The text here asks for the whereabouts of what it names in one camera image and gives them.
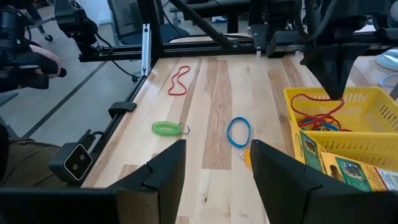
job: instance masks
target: black bracket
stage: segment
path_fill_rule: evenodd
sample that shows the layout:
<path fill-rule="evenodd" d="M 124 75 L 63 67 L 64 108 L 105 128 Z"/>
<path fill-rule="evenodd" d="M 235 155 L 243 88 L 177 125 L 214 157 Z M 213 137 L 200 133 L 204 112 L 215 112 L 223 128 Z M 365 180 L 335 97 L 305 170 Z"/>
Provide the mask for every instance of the black bracket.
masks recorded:
<path fill-rule="evenodd" d="M 266 51 L 267 49 L 267 24 L 258 24 L 251 26 L 251 33 L 253 34 L 253 41 L 256 50 Z"/>
<path fill-rule="evenodd" d="M 137 104 L 133 102 L 115 102 L 113 105 L 108 109 L 109 115 L 113 119 L 118 114 L 124 114 L 126 112 L 133 112 L 136 109 Z"/>

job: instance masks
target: wooden table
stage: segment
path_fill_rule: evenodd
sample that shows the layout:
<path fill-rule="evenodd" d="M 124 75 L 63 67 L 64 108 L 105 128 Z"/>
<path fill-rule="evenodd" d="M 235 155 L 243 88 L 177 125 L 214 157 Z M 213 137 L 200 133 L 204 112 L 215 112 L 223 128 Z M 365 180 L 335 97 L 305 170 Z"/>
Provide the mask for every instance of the wooden table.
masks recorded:
<path fill-rule="evenodd" d="M 136 110 L 124 116 L 83 187 L 107 187 L 179 139 L 154 134 L 152 123 L 183 122 L 191 133 L 181 136 L 187 140 L 187 162 L 177 223 L 268 223 L 252 172 L 228 142 L 226 128 L 235 116 L 244 116 L 252 125 L 253 139 L 293 155 L 283 89 L 320 86 L 299 64 L 301 58 L 159 59 L 134 99 Z M 170 78 L 183 65 L 191 67 L 181 78 L 188 92 L 169 96 Z M 348 85 L 376 86 L 388 73 L 392 72 L 376 65 L 374 57 L 361 57 Z M 246 134 L 245 126 L 236 123 L 235 140 L 244 142 Z"/>

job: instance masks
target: blue rubber band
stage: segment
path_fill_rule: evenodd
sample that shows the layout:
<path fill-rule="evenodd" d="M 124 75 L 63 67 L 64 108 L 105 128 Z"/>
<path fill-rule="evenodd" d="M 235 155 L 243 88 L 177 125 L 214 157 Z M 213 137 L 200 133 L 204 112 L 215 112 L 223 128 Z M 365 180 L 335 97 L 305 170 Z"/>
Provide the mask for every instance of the blue rubber band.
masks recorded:
<path fill-rule="evenodd" d="M 380 82 L 379 82 L 379 85 L 380 85 L 381 87 L 394 88 L 395 85 L 386 83 L 386 80 L 387 80 L 387 79 L 390 79 L 390 78 L 392 78 L 392 77 L 398 77 L 398 73 L 392 74 L 392 75 L 388 75 L 388 76 L 382 78 L 382 79 L 380 80 Z"/>
<path fill-rule="evenodd" d="M 245 142 L 244 144 L 238 144 L 238 143 L 236 143 L 236 142 L 232 139 L 232 137 L 229 135 L 229 131 L 231 130 L 232 124 L 233 124 L 235 121 L 243 121 L 243 122 L 246 124 L 246 126 L 248 127 L 248 129 L 249 129 L 248 140 L 246 140 L 246 142 Z M 229 123 L 229 125 L 228 125 L 228 128 L 226 129 L 226 137 L 228 138 L 228 141 L 229 141 L 234 147 L 236 147 L 236 148 L 238 148 L 238 149 L 242 149 L 242 148 L 246 147 L 246 146 L 249 144 L 250 136 L 251 136 L 251 127 L 250 127 L 250 123 L 249 123 L 249 121 L 248 121 L 246 118 L 243 118 L 243 117 L 236 117 L 236 118 L 232 119 L 232 121 L 231 121 L 231 122 Z"/>

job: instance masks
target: orange object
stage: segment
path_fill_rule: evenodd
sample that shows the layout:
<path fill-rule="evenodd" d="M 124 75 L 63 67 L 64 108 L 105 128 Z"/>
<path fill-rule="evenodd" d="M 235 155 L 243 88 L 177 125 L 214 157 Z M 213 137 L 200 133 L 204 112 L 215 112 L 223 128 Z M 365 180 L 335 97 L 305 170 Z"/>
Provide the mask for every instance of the orange object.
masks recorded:
<path fill-rule="evenodd" d="M 244 150 L 244 155 L 243 155 L 243 157 L 244 157 L 244 161 L 245 161 L 246 165 L 247 165 L 249 168 L 251 168 L 250 147 L 247 147 L 247 148 Z"/>

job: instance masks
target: black cable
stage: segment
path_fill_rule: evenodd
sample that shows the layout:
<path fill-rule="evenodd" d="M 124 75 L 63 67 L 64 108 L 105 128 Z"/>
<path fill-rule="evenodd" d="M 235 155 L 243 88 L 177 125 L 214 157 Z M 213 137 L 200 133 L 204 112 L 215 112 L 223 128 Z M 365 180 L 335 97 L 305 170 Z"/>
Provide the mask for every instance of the black cable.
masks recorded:
<path fill-rule="evenodd" d="M 102 40 L 102 42 L 104 42 L 109 47 L 108 51 L 104 51 L 103 49 L 100 49 L 99 52 L 101 52 L 103 54 L 112 54 L 113 53 L 112 45 L 108 41 L 106 41 L 104 38 L 102 38 L 102 36 L 98 32 L 95 35 L 99 38 L 99 40 Z"/>
<path fill-rule="evenodd" d="M 120 65 L 118 65 L 115 61 L 111 61 L 111 62 L 113 62 L 113 63 L 117 66 L 117 68 L 120 69 L 122 72 L 124 72 L 126 75 L 129 75 L 129 76 L 131 76 L 131 77 L 137 77 L 136 75 L 130 74 L 130 73 L 128 73 L 127 71 L 125 71 L 125 69 L 123 69 L 122 67 L 120 67 Z"/>
<path fill-rule="evenodd" d="M 109 50 L 108 50 L 108 51 L 104 51 L 103 49 L 100 49 L 99 52 L 101 52 L 101 53 L 103 53 L 103 54 L 110 54 L 110 55 L 111 55 L 111 54 L 113 53 L 113 47 L 112 47 L 112 45 L 111 45 L 108 41 L 106 41 L 104 38 L 102 38 L 102 36 L 101 36 L 99 33 L 96 33 L 95 35 L 99 38 L 99 40 L 102 40 L 102 41 L 109 47 Z M 129 76 L 131 76 L 131 77 L 138 78 L 138 76 L 133 75 L 133 74 L 127 72 L 127 71 L 126 71 L 125 69 L 123 69 L 122 67 L 120 67 L 120 65 L 118 65 L 114 60 L 112 60 L 112 62 L 115 64 L 115 66 L 117 66 L 118 69 L 120 69 L 120 71 L 124 72 L 126 75 L 129 75 Z"/>
<path fill-rule="evenodd" d="M 331 18 L 331 15 L 335 11 L 336 3 L 337 3 L 337 0 L 332 0 L 332 2 L 330 3 L 330 5 L 329 5 L 329 7 L 328 7 L 328 9 L 326 11 L 326 14 L 325 14 L 324 18 L 322 19 L 321 24 L 318 26 L 317 31 L 314 34 L 312 34 L 312 35 L 308 35 L 305 32 L 305 30 L 304 30 L 303 22 L 301 21 L 301 8 L 302 8 L 302 5 L 300 4 L 299 14 L 296 17 L 295 22 L 296 22 L 298 34 L 304 41 L 309 42 L 309 41 L 317 39 L 318 36 L 323 32 L 323 30 L 325 30 L 325 27 L 328 25 L 328 22 L 329 22 L 329 20 Z"/>
<path fill-rule="evenodd" d="M 163 6 L 162 6 L 162 3 L 161 3 L 161 2 L 158 2 L 158 1 L 156 1 L 156 2 L 157 2 L 157 6 L 158 6 L 159 8 L 162 9 L 163 16 L 166 17 L 166 20 L 167 20 L 167 22 L 170 24 L 170 26 L 172 26 L 172 28 L 179 34 L 180 37 L 187 37 L 187 36 L 182 35 L 182 34 L 180 33 L 180 31 L 178 31 L 178 29 L 174 26 L 174 24 L 172 24 L 172 23 L 170 22 L 170 19 L 167 17 L 166 12 L 164 11 L 164 8 L 163 8 Z"/>

